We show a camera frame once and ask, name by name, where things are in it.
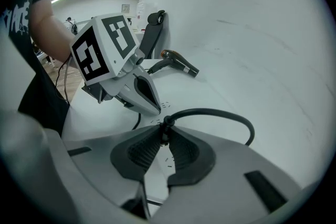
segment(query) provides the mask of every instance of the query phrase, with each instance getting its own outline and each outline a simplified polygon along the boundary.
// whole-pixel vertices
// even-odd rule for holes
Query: wooden floor
[[[51,80],[55,84],[57,75],[58,75],[58,69],[62,65],[61,62],[55,60],[55,68],[52,67],[49,63],[42,63],[43,68],[47,71],[48,75],[50,76]],[[57,81],[57,89],[59,92],[63,95],[64,94],[64,75],[65,75],[66,65],[63,66],[63,68],[60,71],[59,79]],[[68,68],[68,76],[67,76],[67,93],[68,93],[68,99],[69,102],[72,101],[75,92],[78,88],[79,83],[82,81],[82,77],[78,71],[78,69],[69,67]]]

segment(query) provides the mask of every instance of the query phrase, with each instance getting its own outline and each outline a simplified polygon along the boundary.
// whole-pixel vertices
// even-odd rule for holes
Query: chair backrest
[[[164,10],[160,10],[148,16],[148,25],[140,44],[140,50],[145,54],[145,59],[151,59],[152,52],[158,42],[163,28],[164,12]]]

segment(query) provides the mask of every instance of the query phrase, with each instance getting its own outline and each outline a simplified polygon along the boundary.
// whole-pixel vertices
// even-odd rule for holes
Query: wall
[[[321,178],[335,149],[336,34],[324,0],[140,1],[167,12],[160,49],[184,55],[252,121],[254,150],[301,186]]]
[[[77,23],[107,13],[120,13],[122,4],[130,4],[127,17],[135,17],[138,0],[60,0],[52,5],[55,16],[65,22],[68,17]]]

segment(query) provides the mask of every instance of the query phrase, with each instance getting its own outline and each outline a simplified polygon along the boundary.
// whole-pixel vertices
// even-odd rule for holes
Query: black cable
[[[66,102],[68,103],[68,105],[70,105],[69,101],[68,101],[68,100],[65,100],[65,99],[63,98],[63,96],[60,97],[60,96],[57,94],[57,81],[58,81],[58,79],[59,79],[59,74],[60,74],[61,69],[62,69],[63,66],[69,61],[70,56],[71,56],[71,54],[69,55],[68,59],[67,59],[64,63],[62,63],[62,65],[61,65],[60,68],[58,69],[57,79],[56,79],[56,82],[55,82],[55,94],[56,94],[56,96],[57,96],[59,99],[66,101]]]
[[[151,201],[151,200],[148,200],[148,199],[147,199],[147,203],[151,204],[151,205],[162,206],[162,203],[156,202],[156,201]]]
[[[135,124],[135,126],[133,127],[133,129],[132,130],[135,130],[138,126],[139,126],[139,124],[140,124],[140,121],[141,121],[141,114],[139,113],[139,116],[138,116],[138,121],[137,121],[137,123]]]
[[[67,62],[67,68],[65,69],[65,75],[64,75],[64,94],[65,94],[65,99],[68,102],[68,105],[70,105],[70,102],[69,102],[68,93],[67,93],[67,77],[68,77],[68,68],[69,68],[71,60],[72,58],[70,57]]]
[[[155,72],[158,72],[160,69],[171,65],[171,63],[172,63],[171,60],[163,59],[160,62],[157,62],[156,64],[154,64],[150,69],[148,69],[147,73],[153,74]]]
[[[218,109],[201,109],[200,108],[200,109],[182,110],[182,111],[174,113],[171,116],[166,116],[164,118],[163,127],[165,129],[170,128],[171,126],[174,125],[174,123],[177,119],[180,119],[180,118],[183,118],[183,117],[186,117],[186,116],[192,116],[192,115],[217,116],[217,117],[226,118],[226,119],[229,119],[229,120],[240,122],[240,123],[244,124],[250,131],[250,137],[249,137],[248,141],[245,143],[245,145],[249,146],[254,139],[254,135],[255,135],[254,128],[253,128],[252,123],[248,119],[246,119],[242,116],[239,116],[237,114],[233,114],[233,113],[223,111],[223,110],[218,110]]]

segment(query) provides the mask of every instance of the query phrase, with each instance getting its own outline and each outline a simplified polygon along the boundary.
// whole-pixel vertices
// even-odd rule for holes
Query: person in background
[[[35,42],[32,43],[33,51],[35,54],[38,54],[40,52],[40,49],[36,46]]]
[[[18,111],[61,135],[69,106],[37,59],[30,37],[41,51],[65,62],[70,56],[69,44],[75,36],[54,16],[51,0],[2,0],[0,26],[1,35],[9,37],[35,72]]]
[[[67,22],[68,22],[68,24],[67,24],[67,28],[68,28],[74,35],[76,35],[76,34],[77,34],[77,25],[76,25],[76,24],[73,24],[73,23],[71,22],[71,17],[68,17],[68,18],[67,18]]]
[[[73,26],[73,24],[72,24],[72,22],[71,22],[71,17],[68,17],[67,18],[67,20],[66,20],[66,26],[67,26],[67,29],[69,30],[69,31],[71,31],[71,28],[72,28],[72,26]]]
[[[50,59],[49,55],[46,57],[46,59],[47,59],[48,63],[51,65],[51,61],[53,61],[53,59]]]

